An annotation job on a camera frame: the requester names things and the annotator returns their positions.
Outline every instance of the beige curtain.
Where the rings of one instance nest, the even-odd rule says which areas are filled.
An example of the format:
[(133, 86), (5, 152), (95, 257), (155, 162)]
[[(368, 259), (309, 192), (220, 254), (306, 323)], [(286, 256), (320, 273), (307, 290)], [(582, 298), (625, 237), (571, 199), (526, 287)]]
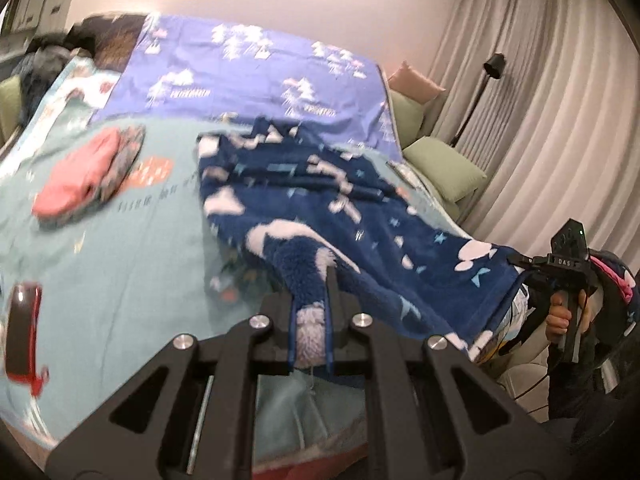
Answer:
[[(491, 177), (462, 227), (476, 238), (543, 254), (551, 236), (575, 218), (592, 248), (616, 253), (637, 272), (640, 62), (608, 1), (479, 0), (480, 10), (461, 1), (472, 17), (461, 25), (461, 8), (452, 17), (443, 45), (457, 36), (459, 47), (450, 48), (448, 63), (441, 48), (431, 73), (435, 80), (443, 74), (451, 92), (429, 110), (437, 117), (430, 116), (425, 133), (443, 140), (455, 135), (466, 112), (459, 110), (479, 83), (469, 66), (481, 68), (492, 52), (486, 36), (494, 35), (495, 51), (502, 49), (508, 61), (458, 145)], [(492, 26), (479, 25), (486, 12)], [(496, 12), (504, 18), (500, 27)], [(458, 53), (474, 42), (481, 55)], [(474, 71), (469, 82), (465, 74)], [(454, 104), (464, 102), (456, 94), (464, 84), (472, 87), (461, 90), (466, 107)]]

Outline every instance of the pink fabric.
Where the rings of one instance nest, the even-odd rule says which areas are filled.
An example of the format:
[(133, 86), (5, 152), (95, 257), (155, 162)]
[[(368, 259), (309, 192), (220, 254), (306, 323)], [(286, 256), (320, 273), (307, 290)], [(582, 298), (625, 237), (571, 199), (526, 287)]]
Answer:
[(620, 290), (620, 296), (625, 301), (626, 304), (631, 303), (631, 298), (634, 296), (634, 290), (631, 286), (623, 279), (618, 276), (616, 272), (613, 271), (607, 264), (603, 261), (597, 259), (595, 256), (591, 257), (591, 261), (596, 264), (602, 272), (604, 272), (607, 276), (609, 276), (613, 282), (618, 286)]
[(38, 217), (52, 217), (81, 205), (109, 171), (119, 145), (119, 130), (114, 126), (105, 128), (57, 163), (31, 212)]

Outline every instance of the purple bedsheet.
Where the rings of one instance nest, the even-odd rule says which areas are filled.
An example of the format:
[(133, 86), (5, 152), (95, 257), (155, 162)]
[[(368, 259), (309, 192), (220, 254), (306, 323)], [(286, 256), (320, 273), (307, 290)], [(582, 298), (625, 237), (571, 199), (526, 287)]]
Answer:
[(328, 143), (364, 143), (401, 159), (379, 67), (345, 49), (182, 16), (148, 17), (94, 120), (128, 114), (300, 120)]

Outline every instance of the orange print on sheet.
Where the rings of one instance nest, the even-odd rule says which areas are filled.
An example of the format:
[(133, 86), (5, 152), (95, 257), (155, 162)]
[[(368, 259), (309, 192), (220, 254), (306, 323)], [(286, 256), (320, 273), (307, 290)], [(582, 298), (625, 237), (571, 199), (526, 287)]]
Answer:
[(129, 188), (149, 187), (160, 184), (169, 178), (174, 168), (174, 162), (170, 158), (150, 156), (137, 164), (120, 186), (120, 193)]

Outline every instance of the screw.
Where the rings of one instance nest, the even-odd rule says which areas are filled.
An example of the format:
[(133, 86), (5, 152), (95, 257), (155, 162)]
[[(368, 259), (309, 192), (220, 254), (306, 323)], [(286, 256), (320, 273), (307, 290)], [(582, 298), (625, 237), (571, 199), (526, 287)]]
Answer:
[(271, 323), (271, 319), (266, 317), (264, 314), (257, 314), (249, 319), (249, 325), (251, 328), (255, 328), (258, 330), (259, 328), (267, 328)]
[(371, 326), (373, 318), (369, 314), (360, 313), (353, 316), (351, 322), (358, 328), (366, 328), (367, 326)]
[(193, 345), (193, 336), (189, 334), (180, 334), (174, 337), (174, 346), (178, 350), (186, 350)]
[(441, 335), (432, 335), (427, 339), (427, 345), (431, 350), (444, 350), (447, 347), (447, 339)]

